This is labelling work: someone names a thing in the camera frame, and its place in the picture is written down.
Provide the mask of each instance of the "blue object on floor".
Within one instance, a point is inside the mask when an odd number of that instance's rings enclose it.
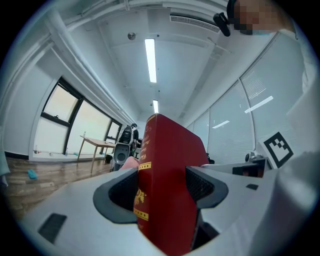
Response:
[[[32,180],[36,180],[36,179],[37,179],[37,174],[36,174],[35,171],[32,170],[32,169],[29,169],[29,170],[28,170],[28,176],[29,176],[29,178],[32,179]]]

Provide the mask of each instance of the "window frame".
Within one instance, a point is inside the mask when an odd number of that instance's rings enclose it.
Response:
[[[56,87],[59,86],[61,87],[63,90],[65,90],[66,92],[70,93],[73,97],[75,97],[77,99],[77,102],[71,112],[71,115],[70,115],[70,118],[68,121],[64,121],[64,120],[61,120],[59,119],[58,117],[55,117],[51,114],[48,114],[45,112],[45,108],[48,104],[48,101],[50,99],[50,97],[52,96],[52,94],[54,93]],[[63,151],[62,151],[62,154],[65,155],[66,154],[66,151],[67,151],[67,146],[68,146],[68,142],[69,142],[69,137],[70,137],[70,133],[71,133],[71,130],[72,130],[72,127],[73,127],[73,124],[75,122],[75,119],[77,117],[77,114],[79,112],[79,109],[82,105],[82,103],[86,101],[88,104],[90,104],[92,107],[94,107],[96,110],[98,110],[99,112],[101,112],[102,114],[104,114],[105,116],[107,116],[108,118],[110,118],[110,122],[109,122],[109,125],[107,127],[107,130],[106,130],[106,133],[105,133],[105,136],[104,136],[104,141],[106,141],[106,139],[112,139],[112,140],[115,140],[117,141],[118,140],[118,136],[119,136],[119,133],[120,133],[120,130],[121,130],[121,127],[122,127],[122,124],[115,120],[114,118],[112,118],[111,116],[109,116],[107,113],[105,113],[103,110],[101,110],[100,108],[98,108],[96,105],[94,105],[92,102],[90,102],[85,96],[83,96],[82,94],[80,94],[77,90],[75,90],[63,77],[60,77],[59,80],[56,82],[56,84],[54,85],[52,91],[50,92],[48,98],[46,99],[45,101],[45,104],[42,108],[42,111],[41,111],[41,114],[40,116],[45,118],[45,119],[48,119],[54,123],[57,123],[57,124],[60,124],[60,125],[63,125],[65,127],[67,127],[67,132],[66,132],[66,135],[65,135],[65,138],[64,138],[64,145],[63,145]],[[110,130],[110,127],[112,125],[112,123],[116,123],[117,125],[119,125],[119,129],[118,129],[118,132],[117,132],[117,135],[116,135],[116,138],[113,138],[113,137],[109,137],[108,136],[108,133],[109,133],[109,130]],[[103,148],[101,149],[100,151],[100,154],[102,155],[103,154]]]

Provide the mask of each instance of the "ceiling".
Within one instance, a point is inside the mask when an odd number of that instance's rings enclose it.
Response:
[[[101,2],[94,1],[91,4],[97,6]],[[123,1],[105,2],[115,5]],[[224,0],[214,2],[224,7],[227,5]],[[71,10],[75,15],[81,8],[88,8],[89,5],[84,3],[74,0],[73,6],[60,9],[65,17],[71,17]],[[228,41],[221,32],[170,20],[170,14],[178,13],[212,22],[212,16],[208,13],[199,12],[197,8],[196,11],[186,10],[173,3],[171,5],[174,7],[171,8],[163,5],[124,9],[102,16],[94,22],[99,28],[106,51],[121,74],[120,84],[129,91],[130,100],[137,102],[141,116],[151,115],[154,111],[151,104],[153,100],[158,100],[159,112],[176,121],[188,111],[188,106],[224,54],[215,44],[223,48]],[[135,39],[129,40],[128,33],[135,33]],[[155,40],[157,83],[149,79],[145,39]]]

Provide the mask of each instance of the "person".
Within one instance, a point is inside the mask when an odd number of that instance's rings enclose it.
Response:
[[[139,139],[139,131],[137,129],[138,125],[136,123],[131,124],[131,128],[133,131],[133,142],[130,145],[130,156],[134,156],[137,145],[140,145]]]
[[[287,113],[297,139],[307,152],[320,150],[320,64],[306,35],[273,0],[229,0],[227,16],[235,30],[246,35],[280,32],[300,44],[304,62],[303,95]]]

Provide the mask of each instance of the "fluorescent ceiling light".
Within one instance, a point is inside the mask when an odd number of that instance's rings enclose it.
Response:
[[[146,59],[148,61],[150,82],[156,83],[157,73],[156,73],[155,40],[146,39],[144,40],[144,43],[145,43]]]
[[[227,121],[224,121],[224,122],[222,122],[222,123],[220,123],[220,124],[218,124],[218,125],[216,125],[216,126],[214,126],[214,127],[212,127],[213,129],[216,129],[216,128],[218,128],[218,127],[220,127],[220,126],[223,126],[223,125],[225,125],[225,124],[227,124],[227,123],[229,123],[229,121],[227,120]]]
[[[247,109],[246,111],[244,111],[244,112],[245,112],[245,113],[248,113],[248,112],[250,112],[250,111],[253,111],[253,110],[261,107],[262,105],[268,103],[269,101],[272,101],[273,99],[274,99],[274,97],[270,96],[270,97],[264,99],[263,101],[261,101],[260,103],[258,103],[257,105],[254,105],[253,107],[248,108],[248,109]]]
[[[154,108],[154,113],[159,113],[157,100],[153,100],[153,108]]]

